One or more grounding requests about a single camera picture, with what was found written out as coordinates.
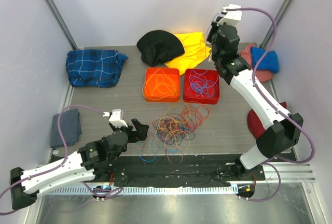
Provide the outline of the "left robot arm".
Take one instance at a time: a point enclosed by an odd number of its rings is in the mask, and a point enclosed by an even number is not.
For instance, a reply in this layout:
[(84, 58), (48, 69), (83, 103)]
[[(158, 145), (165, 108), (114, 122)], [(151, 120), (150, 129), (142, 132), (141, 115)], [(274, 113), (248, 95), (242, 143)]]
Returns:
[(149, 126), (132, 119), (129, 126), (111, 126), (112, 133), (98, 141), (89, 142), (62, 160), (24, 170), (10, 171), (11, 207), (16, 211), (28, 207), (37, 198), (63, 186), (97, 179), (107, 181), (113, 161), (126, 152), (129, 143), (144, 141)]

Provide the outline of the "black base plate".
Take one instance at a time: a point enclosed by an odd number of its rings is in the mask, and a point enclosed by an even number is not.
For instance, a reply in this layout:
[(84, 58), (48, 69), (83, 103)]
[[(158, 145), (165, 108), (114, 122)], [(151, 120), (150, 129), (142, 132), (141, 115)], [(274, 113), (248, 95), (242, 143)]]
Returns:
[(253, 171), (236, 168), (239, 154), (121, 156), (94, 183), (112, 181), (118, 187), (223, 187), (232, 181), (264, 181), (268, 170), (259, 165)]

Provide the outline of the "orange plastic box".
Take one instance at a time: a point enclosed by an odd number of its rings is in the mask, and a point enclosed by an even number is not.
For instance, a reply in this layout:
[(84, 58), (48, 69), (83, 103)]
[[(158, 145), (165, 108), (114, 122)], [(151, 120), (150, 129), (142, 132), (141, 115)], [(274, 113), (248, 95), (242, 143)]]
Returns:
[(168, 67), (148, 68), (142, 94), (148, 102), (177, 102), (180, 97), (179, 70)]

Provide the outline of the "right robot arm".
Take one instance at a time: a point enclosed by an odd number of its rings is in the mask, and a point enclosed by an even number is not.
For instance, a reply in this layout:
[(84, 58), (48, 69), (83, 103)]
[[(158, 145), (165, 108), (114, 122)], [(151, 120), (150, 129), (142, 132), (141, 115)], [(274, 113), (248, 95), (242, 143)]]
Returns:
[(217, 17), (211, 22), (207, 41), (212, 45), (211, 57), (219, 76), (242, 95), (265, 129), (256, 145), (234, 162), (235, 176), (245, 180), (258, 165), (298, 143), (303, 118), (291, 114), (266, 89), (258, 88), (260, 82), (253, 70), (238, 55), (240, 38), (234, 26)]

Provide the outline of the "grey cloth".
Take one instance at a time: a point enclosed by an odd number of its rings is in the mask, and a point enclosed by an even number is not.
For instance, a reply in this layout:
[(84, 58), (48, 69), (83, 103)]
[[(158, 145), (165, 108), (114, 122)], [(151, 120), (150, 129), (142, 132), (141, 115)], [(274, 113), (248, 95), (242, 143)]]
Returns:
[[(52, 118), (50, 148), (64, 147), (57, 125), (58, 116), (59, 114), (54, 115)], [(60, 127), (67, 146), (73, 146), (82, 133), (79, 111), (77, 109), (65, 111), (61, 116)]]

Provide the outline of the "dark red cloth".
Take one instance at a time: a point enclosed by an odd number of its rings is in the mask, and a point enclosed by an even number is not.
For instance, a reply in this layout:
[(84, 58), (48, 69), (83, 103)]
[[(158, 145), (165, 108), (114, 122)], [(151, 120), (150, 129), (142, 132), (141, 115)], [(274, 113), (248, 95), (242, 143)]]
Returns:
[(255, 139), (258, 139), (265, 132), (262, 122), (253, 109), (247, 114), (247, 127)]

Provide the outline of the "black cloth hat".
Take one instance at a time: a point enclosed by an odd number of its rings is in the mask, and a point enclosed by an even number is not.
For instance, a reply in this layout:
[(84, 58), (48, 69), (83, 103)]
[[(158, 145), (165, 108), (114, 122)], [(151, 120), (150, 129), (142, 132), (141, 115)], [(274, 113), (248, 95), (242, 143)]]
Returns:
[(185, 53), (182, 42), (172, 33), (155, 30), (146, 33), (137, 44), (141, 60), (152, 67), (172, 61)]

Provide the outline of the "blue plaid cloth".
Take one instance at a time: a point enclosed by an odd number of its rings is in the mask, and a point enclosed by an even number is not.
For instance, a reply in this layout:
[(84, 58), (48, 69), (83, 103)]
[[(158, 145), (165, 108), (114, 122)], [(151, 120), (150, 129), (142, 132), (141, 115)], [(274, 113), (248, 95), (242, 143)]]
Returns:
[(110, 88), (119, 82), (128, 57), (118, 50), (85, 49), (67, 53), (66, 71), (72, 87)]

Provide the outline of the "red plastic box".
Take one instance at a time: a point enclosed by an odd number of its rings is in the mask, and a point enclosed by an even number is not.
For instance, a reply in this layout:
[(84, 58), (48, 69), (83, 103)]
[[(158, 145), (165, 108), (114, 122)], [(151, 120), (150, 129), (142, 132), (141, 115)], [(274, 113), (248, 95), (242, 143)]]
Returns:
[(210, 69), (187, 69), (184, 77), (183, 100), (215, 105), (220, 98), (217, 71)]

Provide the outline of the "yellow cloth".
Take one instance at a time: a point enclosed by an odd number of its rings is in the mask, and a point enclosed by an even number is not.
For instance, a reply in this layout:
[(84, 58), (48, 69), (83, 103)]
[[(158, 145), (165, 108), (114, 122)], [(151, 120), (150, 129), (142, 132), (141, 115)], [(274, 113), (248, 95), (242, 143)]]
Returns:
[(187, 69), (193, 69), (202, 63), (209, 55), (211, 48), (205, 44), (202, 32), (175, 34), (181, 41), (185, 53), (166, 62), (168, 68), (177, 68), (182, 75)]

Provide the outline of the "pink cloth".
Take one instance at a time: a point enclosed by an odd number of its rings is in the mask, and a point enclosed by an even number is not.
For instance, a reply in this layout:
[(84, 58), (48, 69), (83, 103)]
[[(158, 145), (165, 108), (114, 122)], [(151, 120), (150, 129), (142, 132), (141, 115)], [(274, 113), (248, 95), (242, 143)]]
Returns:
[[(252, 47), (257, 47), (257, 46), (254, 43), (250, 43), (244, 49), (238, 52), (239, 56), (241, 56), (249, 64), (251, 69), (253, 69), (253, 60), (251, 55)], [(255, 75), (261, 83), (269, 81), (273, 78), (273, 73), (268, 70), (257, 70)]]

